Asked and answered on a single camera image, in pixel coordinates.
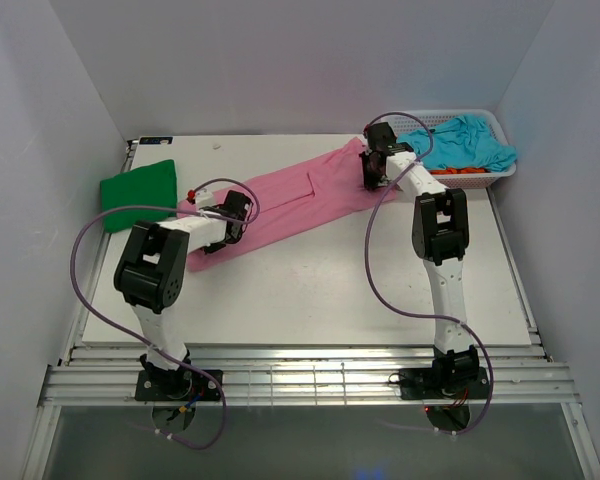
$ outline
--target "metal frame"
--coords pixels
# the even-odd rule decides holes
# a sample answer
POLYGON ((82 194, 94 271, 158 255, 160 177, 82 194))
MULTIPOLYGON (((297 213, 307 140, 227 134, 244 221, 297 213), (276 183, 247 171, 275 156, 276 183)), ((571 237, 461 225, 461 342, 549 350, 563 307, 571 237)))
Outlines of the metal frame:
MULTIPOLYGON (((121 171, 131 167, 137 144, 137 140, 129 142, 121 171)), ((569 367, 547 360, 493 192, 490 188, 487 191, 531 338, 530 346, 488 347, 495 373, 493 401, 504 404, 560 403, 585 478, 600 479, 600 464, 569 367)), ((86 289, 87 298, 92 298, 95 292, 109 238, 103 233, 86 289)), ((133 400, 140 369, 137 359, 144 349, 132 344, 83 344, 86 320, 86 311, 81 309, 72 325, 63 366, 50 368, 48 372, 23 470, 25 479, 42 477, 62 406, 145 406, 133 400)), ((431 348, 409 346, 267 348, 189 345, 188 348, 195 365, 224 370, 228 403, 243 407, 422 404, 421 401, 400 400, 397 387, 388 384, 388 377, 398 368, 430 365, 432 360, 431 348)))

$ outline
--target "white basket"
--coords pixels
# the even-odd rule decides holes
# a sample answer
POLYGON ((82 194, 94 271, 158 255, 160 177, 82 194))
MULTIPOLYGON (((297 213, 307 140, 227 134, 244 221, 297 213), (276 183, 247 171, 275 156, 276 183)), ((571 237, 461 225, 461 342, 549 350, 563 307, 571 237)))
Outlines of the white basket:
MULTIPOLYGON (((451 120, 458 115, 471 113, 479 117, 483 117, 491 134, 502 144, 509 145, 507 138, 504 136, 502 127, 496 120, 493 113, 487 110, 416 110, 408 111, 411 115, 418 117, 427 127, 435 127, 441 123, 451 120)), ((389 122, 396 136, 402 133, 409 133, 413 130, 422 128, 415 120, 406 117, 391 116, 383 119, 389 122)), ((458 175, 434 175, 436 180, 446 185, 449 188, 487 188, 493 182, 502 177, 509 177, 516 171, 516 164, 513 163, 508 170, 504 172, 489 172, 489 173, 463 173, 458 175)))

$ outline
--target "white wall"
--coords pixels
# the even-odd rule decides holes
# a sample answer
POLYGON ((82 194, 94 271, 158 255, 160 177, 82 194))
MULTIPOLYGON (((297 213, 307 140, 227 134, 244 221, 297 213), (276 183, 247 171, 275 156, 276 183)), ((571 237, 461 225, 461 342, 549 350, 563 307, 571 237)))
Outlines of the white wall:
POLYGON ((495 108, 553 0, 51 0, 125 138, 495 108))
POLYGON ((600 456, 600 0, 555 3, 497 113, 520 152, 495 189, 507 234, 600 456))
POLYGON ((70 245, 124 146, 48 1, 0 0, 0 479, 20 474, 76 304, 70 245))

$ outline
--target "white table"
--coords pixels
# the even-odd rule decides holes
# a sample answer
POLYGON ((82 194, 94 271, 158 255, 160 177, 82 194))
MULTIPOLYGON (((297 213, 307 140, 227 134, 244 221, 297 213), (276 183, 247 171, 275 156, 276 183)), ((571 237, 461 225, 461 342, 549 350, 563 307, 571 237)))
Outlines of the white table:
MULTIPOLYGON (((182 136, 171 145, 141 145, 132 168, 173 158, 178 194, 205 180, 247 180, 344 145, 352 135, 182 136)), ((467 190, 471 243, 464 264, 469 324, 487 345, 529 345, 527 323, 485 190, 467 190)), ((411 246, 413 206, 384 205, 372 237, 377 284, 393 304, 432 312, 422 261, 411 246)), ((402 318, 373 296, 364 274, 369 212, 360 212, 209 270, 186 272, 173 308, 183 340, 200 345, 431 345, 434 322, 402 318)), ((140 332, 113 274, 129 231, 111 236, 93 303, 140 332)), ((134 343, 89 316, 82 341, 134 343)))

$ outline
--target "pink cloth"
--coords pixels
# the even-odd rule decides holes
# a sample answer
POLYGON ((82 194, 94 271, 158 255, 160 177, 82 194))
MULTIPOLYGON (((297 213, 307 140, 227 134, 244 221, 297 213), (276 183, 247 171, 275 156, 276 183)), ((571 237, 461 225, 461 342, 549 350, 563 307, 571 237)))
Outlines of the pink cloth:
MULTIPOLYGON (((364 146, 354 138, 344 147, 277 172, 245 182, 258 195, 260 216, 249 225, 240 242, 205 255, 201 250, 189 254, 187 266, 192 271, 205 270, 218 263, 257 250, 292 235, 310 230, 353 212, 373 207, 377 192, 362 186, 362 166, 358 156, 364 146)), ((232 186, 214 192, 223 203, 232 186)), ((393 200, 390 192, 386 200, 393 200)), ((188 201, 179 208, 194 211, 188 201)))

